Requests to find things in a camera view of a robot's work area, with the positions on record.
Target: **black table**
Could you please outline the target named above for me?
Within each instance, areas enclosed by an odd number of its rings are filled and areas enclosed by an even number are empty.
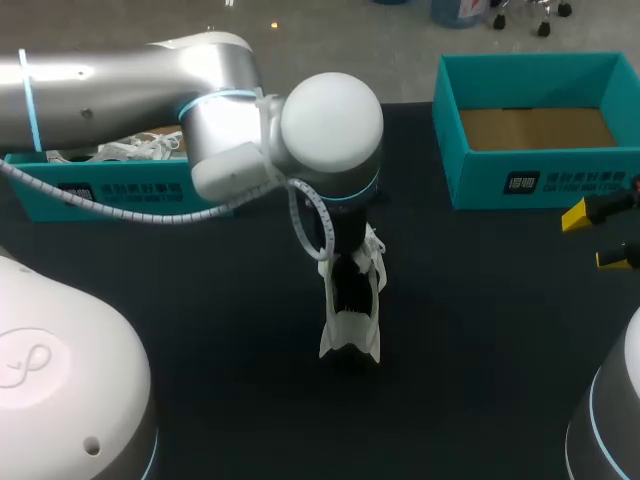
[[[186,227],[32,225],[0,185],[0,244],[140,334],[161,480],[566,478],[572,411],[640,304],[594,252],[638,221],[563,236],[558,211],[454,212],[430,105],[384,113],[380,366],[317,358],[322,283],[283,193]]]

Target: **robot logo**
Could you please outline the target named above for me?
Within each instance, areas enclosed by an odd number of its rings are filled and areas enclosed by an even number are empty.
[[[38,343],[29,349],[27,358],[15,365],[7,364],[7,368],[16,370],[17,379],[8,384],[3,384],[0,380],[0,388],[15,388],[27,381],[29,372],[37,372],[49,365],[51,361],[51,348],[48,345]]]
[[[68,348],[38,328],[0,334],[0,408],[39,403],[64,382],[70,367]]]

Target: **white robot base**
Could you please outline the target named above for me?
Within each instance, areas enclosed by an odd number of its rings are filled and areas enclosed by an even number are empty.
[[[131,325],[0,251],[0,478],[153,480],[157,450]]]

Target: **gray floor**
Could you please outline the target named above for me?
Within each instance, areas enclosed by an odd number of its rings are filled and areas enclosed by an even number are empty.
[[[517,5],[507,29],[496,32],[490,19],[467,30],[439,27],[427,2],[234,0],[226,7],[225,0],[0,0],[0,45],[4,51],[132,45],[211,26],[249,41],[270,92],[343,71],[367,82],[382,102],[430,100],[443,53],[621,50],[640,66],[637,0],[571,0],[573,16],[554,17],[546,39],[532,33],[540,12],[531,6]]]

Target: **teal cardboard box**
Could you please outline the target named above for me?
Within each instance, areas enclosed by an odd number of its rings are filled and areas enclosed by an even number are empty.
[[[619,53],[443,56],[433,120],[457,209],[572,207],[640,173],[640,82]]]
[[[213,205],[195,192],[187,160],[47,163],[46,154],[10,154],[6,161],[25,173],[89,200],[141,213],[176,215]],[[34,222],[110,220],[11,181]]]

